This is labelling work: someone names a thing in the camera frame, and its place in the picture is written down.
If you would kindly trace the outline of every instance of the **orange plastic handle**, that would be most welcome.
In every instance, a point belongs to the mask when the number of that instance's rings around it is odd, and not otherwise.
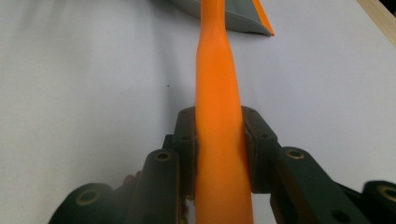
[[[225,0],[201,0],[197,50],[198,224],[253,223],[248,163]]]

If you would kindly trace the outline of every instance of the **white surface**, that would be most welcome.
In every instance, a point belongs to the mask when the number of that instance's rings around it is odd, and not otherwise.
[[[263,5],[276,37],[229,32],[243,105],[335,181],[396,182],[395,48],[355,1]],[[1,0],[0,223],[46,223],[71,190],[140,170],[194,104],[198,36],[161,0]]]

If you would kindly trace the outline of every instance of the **orange object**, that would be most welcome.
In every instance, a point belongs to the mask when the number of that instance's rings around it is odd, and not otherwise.
[[[253,223],[242,110],[224,10],[225,0],[201,0],[195,117],[198,224]]]
[[[267,14],[265,13],[262,3],[260,0],[252,0],[254,7],[256,8],[257,14],[259,15],[260,21],[262,25],[267,28],[267,30],[271,33],[271,35],[275,35],[274,28],[271,25],[271,22],[268,20]]]

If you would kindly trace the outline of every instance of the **wooden edge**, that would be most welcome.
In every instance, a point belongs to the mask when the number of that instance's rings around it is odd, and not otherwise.
[[[382,33],[396,47],[396,18],[379,0],[357,0]]]

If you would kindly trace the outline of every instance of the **black plastic part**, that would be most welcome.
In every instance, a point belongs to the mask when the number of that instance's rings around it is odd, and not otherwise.
[[[271,188],[284,188],[286,192],[274,190],[275,200],[282,200],[274,204],[286,203],[283,199],[287,195],[297,214],[295,223],[370,223],[309,153],[296,147],[282,147],[275,166],[279,180],[272,182]]]
[[[371,181],[364,185],[361,200],[373,223],[396,223],[396,185]]]
[[[181,220],[178,155],[172,149],[151,152],[129,205],[125,224],[177,224]]]
[[[113,190],[105,184],[87,184],[73,190],[49,224],[107,224],[116,213]]]
[[[276,134],[256,110],[242,106],[242,113],[251,191],[253,193],[270,193],[268,183],[271,173],[270,160],[279,148]]]
[[[195,107],[193,106],[178,113],[175,132],[172,137],[172,149],[180,157],[180,190],[182,197],[193,198],[195,195],[197,148]]]
[[[165,136],[165,139],[163,139],[163,147],[162,148],[172,148],[172,139],[173,139],[173,135],[167,134]]]
[[[272,176],[270,204],[277,223],[297,223],[298,214],[279,178]]]
[[[362,204],[361,204],[361,193],[357,192],[356,190],[350,189],[344,185],[338,184],[338,188],[342,190],[345,195],[348,197],[350,201],[352,201],[355,206],[357,206],[362,211]]]

